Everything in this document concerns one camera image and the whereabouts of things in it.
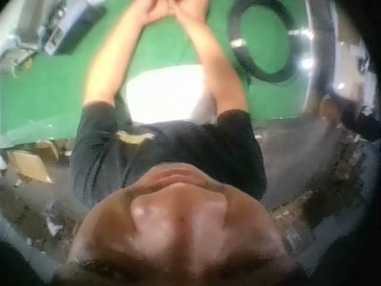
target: green backdrop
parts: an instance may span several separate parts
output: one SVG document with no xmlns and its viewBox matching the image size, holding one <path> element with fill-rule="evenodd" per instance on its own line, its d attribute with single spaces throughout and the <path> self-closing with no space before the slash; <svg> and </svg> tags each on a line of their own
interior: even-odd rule
<svg viewBox="0 0 381 286">
<path fill-rule="evenodd" d="M 79 121 L 82 93 L 91 60 L 131 1 L 107 1 L 107 13 L 72 55 L 33 59 L 30 68 L 1 77 L 1 147 L 41 139 L 72 138 Z M 283 0 L 298 26 L 308 27 L 305 1 Z M 252 118 L 258 122 L 297 117 L 303 112 L 308 76 L 300 72 L 274 85 L 246 77 L 229 46 L 227 16 L 232 0 L 211 0 L 208 24 L 242 75 Z M 242 18 L 242 34 L 257 64 L 268 72 L 282 68 L 289 55 L 287 30 L 278 17 L 263 7 L 250 8 Z M 304 51 L 309 51 L 308 42 Z M 195 50 L 173 18 L 147 27 L 127 78 L 142 72 L 181 64 L 196 64 Z"/>
</svg>

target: mouth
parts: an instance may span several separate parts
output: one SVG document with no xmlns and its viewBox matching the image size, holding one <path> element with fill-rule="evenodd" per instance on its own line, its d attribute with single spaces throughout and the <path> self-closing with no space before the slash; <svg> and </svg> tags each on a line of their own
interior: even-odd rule
<svg viewBox="0 0 381 286">
<path fill-rule="evenodd" d="M 149 182 L 163 187 L 176 183 L 206 186 L 207 180 L 201 174 L 187 169 L 171 169 L 156 173 L 148 178 Z"/>
</svg>

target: t-shirt logo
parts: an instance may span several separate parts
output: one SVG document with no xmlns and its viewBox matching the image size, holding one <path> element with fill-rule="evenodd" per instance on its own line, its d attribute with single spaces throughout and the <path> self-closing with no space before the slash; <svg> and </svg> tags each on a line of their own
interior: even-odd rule
<svg viewBox="0 0 381 286">
<path fill-rule="evenodd" d="M 126 131 L 118 131 L 117 136 L 120 140 L 127 144 L 140 145 L 146 140 L 153 140 L 155 135 L 145 133 L 141 135 L 128 134 Z"/>
</svg>

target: black t-shirt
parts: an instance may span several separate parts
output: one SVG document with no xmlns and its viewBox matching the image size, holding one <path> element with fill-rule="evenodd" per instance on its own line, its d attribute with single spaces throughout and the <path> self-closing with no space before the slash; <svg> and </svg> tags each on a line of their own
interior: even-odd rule
<svg viewBox="0 0 381 286">
<path fill-rule="evenodd" d="M 261 150 L 244 111 L 227 111 L 215 125 L 176 121 L 118 130 L 113 106 L 98 102 L 83 109 L 71 179 L 85 205 L 94 206 L 165 162 L 194 165 L 257 199 L 266 190 Z"/>
</svg>

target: eyebrow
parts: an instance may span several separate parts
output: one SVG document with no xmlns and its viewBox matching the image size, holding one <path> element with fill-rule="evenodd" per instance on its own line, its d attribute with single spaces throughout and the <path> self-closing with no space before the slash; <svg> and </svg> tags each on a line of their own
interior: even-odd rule
<svg viewBox="0 0 381 286">
<path fill-rule="evenodd" d="M 260 256 L 255 257 L 248 262 L 245 262 L 243 264 L 238 264 L 234 267 L 231 267 L 229 265 L 223 267 L 223 270 L 221 271 L 222 277 L 229 277 L 229 276 L 236 276 L 240 274 L 246 274 L 248 272 L 252 272 L 254 270 L 258 270 L 268 264 L 269 262 L 273 261 L 272 257 L 268 256 Z"/>
</svg>

